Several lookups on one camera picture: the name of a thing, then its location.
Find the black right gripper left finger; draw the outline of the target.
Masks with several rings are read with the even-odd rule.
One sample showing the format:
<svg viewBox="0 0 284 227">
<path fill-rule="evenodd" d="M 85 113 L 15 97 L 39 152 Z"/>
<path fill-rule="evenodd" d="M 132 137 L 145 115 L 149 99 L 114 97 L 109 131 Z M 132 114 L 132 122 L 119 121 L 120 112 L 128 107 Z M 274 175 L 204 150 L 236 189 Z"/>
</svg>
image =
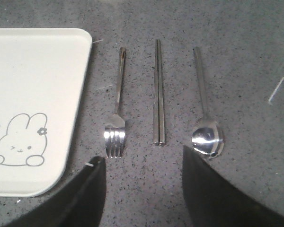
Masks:
<svg viewBox="0 0 284 227">
<path fill-rule="evenodd" d="M 6 226 L 98 227 L 106 191 L 106 162 L 96 156 L 48 201 Z"/>
</svg>

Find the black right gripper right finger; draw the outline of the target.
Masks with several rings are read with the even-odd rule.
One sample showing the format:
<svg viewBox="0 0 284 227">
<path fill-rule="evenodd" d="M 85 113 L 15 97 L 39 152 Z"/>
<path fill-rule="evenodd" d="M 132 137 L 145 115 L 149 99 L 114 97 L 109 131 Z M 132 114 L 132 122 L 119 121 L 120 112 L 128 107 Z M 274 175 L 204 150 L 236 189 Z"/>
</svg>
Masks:
<svg viewBox="0 0 284 227">
<path fill-rule="evenodd" d="M 188 146 L 182 187 L 195 227 L 284 227 L 284 216 L 234 187 Z"/>
</svg>

